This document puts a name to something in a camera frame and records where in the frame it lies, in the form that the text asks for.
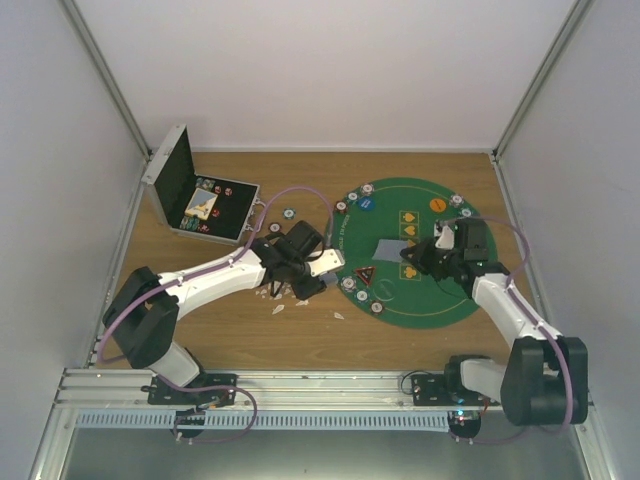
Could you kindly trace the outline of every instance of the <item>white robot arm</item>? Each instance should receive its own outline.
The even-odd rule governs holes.
[[[584,422],[588,408],[584,343],[564,337],[546,323],[518,291],[504,265],[489,261],[487,231],[482,219],[457,219],[441,225],[439,236],[400,254],[435,281],[453,278],[489,314],[511,348],[506,366],[482,355],[452,357],[444,373],[448,394],[461,399],[469,392],[481,393],[500,402],[515,425],[551,425],[563,423],[569,391],[571,423]]]
[[[128,278],[103,323],[109,327],[145,292],[167,286],[134,309],[113,337],[133,368],[148,368],[180,387],[196,379],[202,383],[202,367],[173,341],[177,321],[206,303],[272,282],[290,284],[301,300],[324,291],[325,275],[345,262],[340,251],[331,248],[311,256],[322,241],[319,232],[301,221],[286,235],[258,238],[250,247],[187,270],[155,275],[143,267]]]

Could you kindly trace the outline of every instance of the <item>green poker mat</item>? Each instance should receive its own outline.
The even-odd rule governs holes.
[[[370,182],[374,190],[363,195],[361,186],[347,192],[342,199],[345,213],[334,213],[333,245],[344,255],[346,265],[338,273],[338,286],[346,297],[362,311],[376,319],[408,328],[439,328],[465,319],[478,306],[467,299],[462,288],[452,279],[439,282],[422,275],[410,264],[373,260],[381,239],[406,240],[407,245],[434,235],[436,220],[447,220],[463,214],[479,215],[466,200],[459,207],[450,205],[453,192],[441,185],[419,178],[384,178]],[[373,200],[371,210],[363,210],[358,202],[363,197]],[[491,259],[497,258],[493,235],[489,233]],[[373,278],[366,285],[358,270],[367,278],[373,267]],[[343,288],[343,279],[352,277],[353,291]],[[356,298],[359,291],[367,299]],[[371,303],[379,301],[381,313],[371,311]]]

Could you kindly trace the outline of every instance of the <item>case lid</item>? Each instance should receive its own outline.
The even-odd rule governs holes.
[[[186,125],[172,127],[153,156],[142,182],[153,186],[162,213],[173,223],[178,203],[184,203],[185,192],[195,182],[195,168]]]

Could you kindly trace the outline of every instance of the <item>metal corner post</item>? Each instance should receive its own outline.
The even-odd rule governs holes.
[[[80,42],[87,51],[87,54],[91,58],[93,65],[100,75],[100,79],[104,83],[107,92],[113,99],[116,108],[122,116],[122,119],[127,124],[127,128],[131,132],[131,135],[138,145],[138,148],[144,155],[145,159],[148,161],[149,145],[144,139],[142,130],[140,130],[136,119],[131,113],[129,106],[127,105],[127,102],[122,95],[122,92],[120,91],[120,88],[118,87],[118,84],[113,74],[111,73],[111,70],[109,69],[109,65],[107,65],[107,62],[104,59],[104,56],[102,55],[98,44],[93,38],[91,30],[89,30],[89,27],[85,22],[84,17],[82,16],[82,12],[80,12],[80,9],[78,8],[75,0],[58,0],[58,2],[60,3],[62,10],[69,19],[69,23],[71,23],[71,26],[78,35]]]
[[[540,67],[538,67],[538,70],[536,71],[533,80],[529,84],[527,91],[522,97],[518,108],[511,117],[507,128],[504,130],[504,133],[502,134],[500,140],[498,141],[498,144],[496,145],[496,148],[494,150],[494,155],[496,157],[500,157],[504,153],[507,145],[518,129],[520,122],[529,110],[529,107],[535,100],[546,79],[549,77],[549,74],[560,58],[560,55],[569,44],[569,41],[573,37],[574,32],[580,25],[580,22],[584,18],[584,15],[586,14],[592,3],[593,0],[575,0],[573,5],[571,6],[571,10],[569,10],[569,13],[566,16],[564,23],[560,28],[560,31],[551,43],[551,46],[549,47],[549,50],[547,51],[542,64],[540,65]]]

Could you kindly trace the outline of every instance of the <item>wooden table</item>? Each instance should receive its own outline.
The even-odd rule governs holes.
[[[202,153],[195,155],[198,173],[262,186],[261,198],[292,185],[309,185],[330,201],[367,181],[394,176],[421,177],[461,193],[481,213],[507,218],[504,202],[486,155],[400,153]],[[314,195],[292,193],[274,203],[267,223],[283,220],[285,207],[296,209],[322,229],[324,204]],[[506,227],[490,225],[501,261],[510,269],[520,262],[516,242]],[[122,271],[121,282],[147,265],[161,273],[198,265],[223,256],[232,247],[179,237],[160,224],[145,199]],[[528,295],[526,281],[520,288]],[[336,287],[296,306],[290,295],[281,301],[255,291],[229,295],[181,320],[175,339],[205,368],[230,369],[431,369],[440,370],[454,354],[479,353],[506,362],[508,348],[481,310],[441,329],[403,329],[366,315]],[[272,314],[277,304],[280,313]],[[110,343],[108,353],[117,347]]]

